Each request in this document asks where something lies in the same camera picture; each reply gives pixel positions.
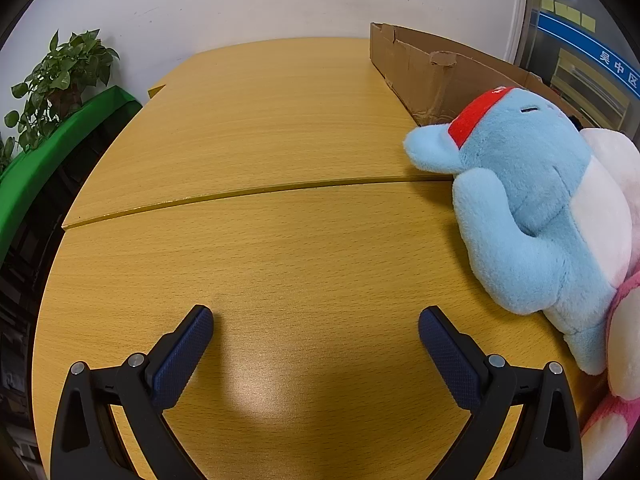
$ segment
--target yellow sticky note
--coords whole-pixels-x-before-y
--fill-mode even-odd
[[[574,9],[573,7],[567,7],[566,18],[580,25],[580,11],[578,9]]]
[[[554,12],[554,1],[553,0],[542,0],[541,6],[545,10],[550,10]]]
[[[566,18],[566,5],[556,2],[556,14]]]
[[[582,26],[591,32],[596,31],[596,20],[586,14],[582,15]]]

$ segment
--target green tablecloth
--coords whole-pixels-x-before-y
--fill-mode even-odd
[[[113,86],[87,101],[37,150],[20,153],[0,175],[0,264],[36,195],[65,157],[101,122],[135,98]]]

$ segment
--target brown pot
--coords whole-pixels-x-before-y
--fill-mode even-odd
[[[62,121],[82,106],[80,94],[78,86],[73,84],[66,90],[53,90],[46,97],[51,102],[51,108]]]

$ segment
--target screw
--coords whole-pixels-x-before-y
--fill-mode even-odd
[[[501,355],[492,354],[489,356],[489,364],[496,368],[502,368],[506,364],[506,361]]]
[[[132,368],[140,366],[143,362],[145,362],[145,357],[142,354],[133,354],[127,359],[127,364]]]
[[[73,363],[71,365],[71,373],[73,375],[81,374],[84,371],[84,363],[78,361],[77,363]]]
[[[556,363],[555,361],[551,361],[549,363],[549,370],[551,370],[551,373],[559,375],[562,373],[562,365],[560,363]]]

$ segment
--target green plant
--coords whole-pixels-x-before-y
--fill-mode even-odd
[[[6,167],[11,164],[11,154],[14,152],[15,139],[9,137],[6,142],[2,142],[0,137],[0,174],[4,173]]]
[[[68,43],[58,45],[58,32],[49,43],[49,53],[33,71],[11,88],[17,99],[27,96],[24,111],[12,110],[4,117],[9,128],[18,127],[18,144],[35,150],[48,139],[61,121],[82,105],[81,94],[98,80],[105,85],[111,64],[118,53],[102,45],[100,29],[72,34]]]

